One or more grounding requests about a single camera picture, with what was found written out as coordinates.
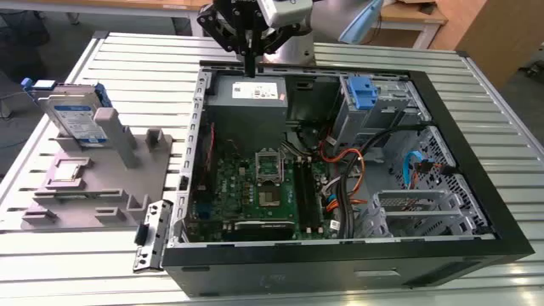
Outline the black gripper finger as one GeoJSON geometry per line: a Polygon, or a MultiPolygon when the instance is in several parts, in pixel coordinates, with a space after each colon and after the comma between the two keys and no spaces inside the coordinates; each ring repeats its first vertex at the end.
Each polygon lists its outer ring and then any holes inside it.
{"type": "Polygon", "coordinates": [[[255,78],[257,57],[272,54],[293,36],[303,33],[301,24],[280,27],[271,34],[263,36],[265,27],[256,26],[252,29],[251,40],[251,77],[255,78]]]}
{"type": "Polygon", "coordinates": [[[220,20],[221,14],[215,5],[200,9],[197,23],[227,52],[235,52],[244,64],[244,75],[252,77],[252,57],[245,30],[241,25],[229,29],[229,24],[220,20]]]}

